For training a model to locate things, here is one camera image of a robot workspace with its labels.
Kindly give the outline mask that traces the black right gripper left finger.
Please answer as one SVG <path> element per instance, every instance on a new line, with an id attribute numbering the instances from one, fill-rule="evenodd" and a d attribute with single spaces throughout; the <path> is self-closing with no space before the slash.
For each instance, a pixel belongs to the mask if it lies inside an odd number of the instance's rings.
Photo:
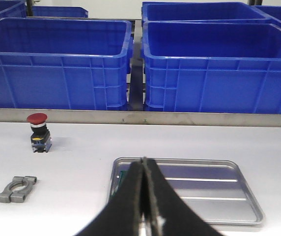
<path id="1" fill-rule="evenodd" d="M 143 165 L 133 162 L 115 195 L 79 236 L 138 236 Z"/>

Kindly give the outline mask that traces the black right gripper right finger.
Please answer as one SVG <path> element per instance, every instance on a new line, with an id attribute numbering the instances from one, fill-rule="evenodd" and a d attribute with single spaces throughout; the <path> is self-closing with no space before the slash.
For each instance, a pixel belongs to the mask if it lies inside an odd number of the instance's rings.
<path id="1" fill-rule="evenodd" d="M 144 158 L 142 203 L 147 236 L 220 236 L 177 195 L 153 159 Z"/>

